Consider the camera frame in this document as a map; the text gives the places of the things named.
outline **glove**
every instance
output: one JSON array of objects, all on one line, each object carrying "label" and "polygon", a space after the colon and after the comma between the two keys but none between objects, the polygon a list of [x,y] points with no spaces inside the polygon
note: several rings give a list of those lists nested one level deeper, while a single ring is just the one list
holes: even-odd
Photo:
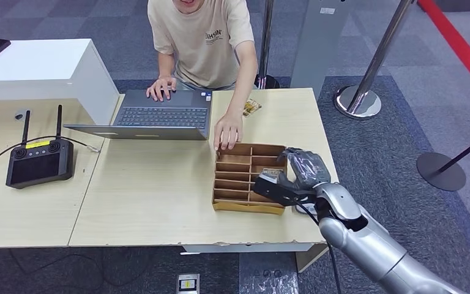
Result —
[{"label": "glove", "polygon": [[287,157],[294,174],[295,182],[287,179],[286,175],[278,175],[278,183],[297,190],[311,190],[315,185],[330,182],[330,173],[318,154],[299,148],[285,149],[278,159]]}]

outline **robotic arm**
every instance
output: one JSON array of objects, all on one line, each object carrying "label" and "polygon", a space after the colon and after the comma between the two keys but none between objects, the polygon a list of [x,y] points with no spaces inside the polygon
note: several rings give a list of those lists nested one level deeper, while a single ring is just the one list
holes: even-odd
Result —
[{"label": "robotic arm", "polygon": [[387,293],[464,293],[413,259],[343,186],[331,183],[319,155],[288,148],[283,156],[296,174],[295,182],[282,173],[278,177],[262,173],[254,191],[283,206],[313,203],[327,243]]}]

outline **antenna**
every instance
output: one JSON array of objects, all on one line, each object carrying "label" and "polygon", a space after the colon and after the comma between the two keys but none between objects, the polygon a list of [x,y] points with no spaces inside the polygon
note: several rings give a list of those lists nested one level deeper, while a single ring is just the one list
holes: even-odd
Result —
[{"label": "antenna", "polygon": [[24,119],[23,141],[21,145],[26,146],[28,141],[28,128],[29,128],[29,110],[26,110],[26,118]]},{"label": "antenna", "polygon": [[60,139],[60,134],[62,132],[62,105],[58,105],[58,114],[57,114],[57,134],[56,138]]}]

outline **black cable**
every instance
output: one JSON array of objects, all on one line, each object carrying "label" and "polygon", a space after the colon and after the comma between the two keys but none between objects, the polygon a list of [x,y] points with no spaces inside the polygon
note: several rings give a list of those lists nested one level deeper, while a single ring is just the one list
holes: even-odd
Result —
[{"label": "black cable", "polygon": [[[68,255],[65,255],[63,257],[60,257],[60,258],[57,258],[56,260],[53,260],[52,262],[49,262],[39,268],[36,268],[32,271],[27,271],[22,265],[21,263],[19,262],[19,259],[16,258],[15,254],[13,254],[13,250],[11,249],[8,249],[8,252],[10,253],[10,256],[11,258],[13,259],[13,261],[15,262],[15,264],[17,265],[17,267],[19,267],[19,270],[26,276],[30,275],[30,274],[34,274],[38,271],[41,271],[51,265],[54,265],[55,263],[57,262],[60,262],[64,259],[67,259],[69,257],[79,257],[79,258],[83,258],[83,259],[86,259],[86,260],[89,260],[91,261],[94,266],[96,266],[96,268],[98,269],[98,271],[100,271],[100,267],[98,266],[98,263],[96,262],[96,260],[94,260],[93,258],[90,258],[88,256],[85,256],[85,255],[82,255],[82,254],[68,254]],[[53,287],[49,287],[49,288],[46,288],[44,290],[41,290],[37,293],[45,293],[49,290],[54,290],[54,289],[57,289],[57,288],[72,288],[72,289],[76,289],[76,290],[82,290],[82,291],[97,291],[97,290],[100,290],[100,288],[102,288],[102,285],[103,285],[103,279],[100,283],[100,285],[98,285],[97,287],[94,287],[94,288],[89,288],[89,287],[79,287],[79,286],[75,286],[75,285],[57,285],[57,286],[53,286]]]},{"label": "black cable", "polygon": [[137,274],[135,277],[133,277],[132,279],[130,279],[129,281],[127,282],[123,282],[121,284],[118,284],[118,283],[115,283],[113,281],[111,281],[110,279],[108,279],[107,277],[105,277],[105,262],[104,262],[104,257],[105,257],[105,254],[103,253],[103,251],[105,251],[104,248],[102,248],[102,279],[109,285],[111,286],[114,286],[114,287],[123,287],[125,285],[128,285],[130,283],[133,283],[135,282],[137,279],[139,279],[144,273],[146,273],[146,271],[149,269],[149,266],[152,265],[151,262],[147,262],[146,266],[143,268],[142,271],[140,271],[139,274]]},{"label": "black cable", "polygon": [[36,268],[34,270],[31,270],[31,271],[27,271],[22,265],[21,263],[19,262],[19,260],[16,258],[15,254],[13,254],[13,251],[11,249],[9,249],[9,253],[10,253],[10,256],[12,257],[13,261],[15,262],[15,264],[17,265],[17,267],[19,267],[19,270],[24,274],[24,275],[30,275],[30,274],[34,274],[40,270],[43,270],[51,265],[54,265],[55,263],[57,262],[60,262],[66,258],[69,258],[69,257],[79,257],[79,258],[83,258],[83,259],[86,259],[86,260],[89,260],[93,263],[93,265],[98,269],[99,273],[100,273],[100,277],[102,278],[102,282],[100,283],[99,286],[95,287],[95,288],[86,288],[86,287],[79,287],[79,286],[74,286],[74,285],[57,285],[57,286],[54,286],[54,287],[50,287],[50,288],[47,288],[47,289],[44,289],[38,293],[44,293],[48,290],[52,290],[54,288],[74,288],[74,289],[77,289],[77,290],[84,290],[84,291],[98,291],[100,290],[100,288],[102,288],[102,285],[103,283],[107,283],[113,287],[123,287],[125,285],[128,285],[128,284],[131,284],[133,282],[135,282],[137,279],[141,278],[141,276],[146,273],[146,271],[149,269],[149,267],[152,265],[152,263],[149,261],[147,262],[146,266],[143,268],[143,270],[140,271],[139,274],[137,274],[136,276],[134,276],[133,278],[129,279],[128,281],[126,282],[123,282],[123,283],[117,283],[117,282],[113,282],[111,281],[109,278],[107,278],[105,276],[105,254],[104,254],[104,248],[102,248],[102,267],[99,266],[98,262],[94,259],[94,258],[90,258],[88,256],[85,256],[85,255],[82,255],[82,254],[68,254],[68,255],[65,255],[61,258],[57,258],[56,260],[53,260],[52,262],[49,262],[47,263],[46,265],[43,265],[39,268]]},{"label": "black cable", "polygon": [[[315,218],[315,216],[307,209],[303,204],[298,202],[298,200],[294,199],[296,204],[302,208],[305,213],[307,213],[313,222],[315,222],[316,225],[319,226],[318,220]],[[332,250],[332,246],[327,243],[327,247],[329,248],[329,254],[330,254],[330,260],[332,261],[332,269],[334,270],[334,280],[336,281],[336,289],[338,291],[338,294],[341,294],[341,285],[340,285],[340,275],[338,274],[338,268],[336,266],[336,258],[334,257],[334,251]]]},{"label": "black cable", "polygon": [[[46,139],[46,138],[56,138],[56,137],[55,137],[55,136],[42,136],[42,137],[37,137],[37,138],[30,139],[30,140],[28,140],[28,141],[26,141],[26,142],[17,143],[17,144],[15,144],[15,145],[12,145],[12,146],[6,148],[5,150],[3,150],[3,151],[0,153],[0,157],[1,157],[4,153],[6,153],[7,151],[10,151],[11,149],[14,149],[14,148],[17,147],[17,146],[21,146],[23,143],[29,143],[29,142],[32,142],[32,141],[36,141],[36,140],[40,140],[40,139]],[[82,142],[80,142],[80,141],[78,141],[78,140],[71,139],[71,138],[67,138],[67,137],[61,137],[61,138],[62,138],[62,139],[65,139],[65,140],[68,140],[68,141],[73,141],[73,142],[78,143],[78,144],[80,144],[80,145],[83,145],[83,146],[85,146],[85,147],[91,149],[92,151],[98,151],[98,149],[94,148],[93,146],[87,145],[87,144],[82,143]]]}]

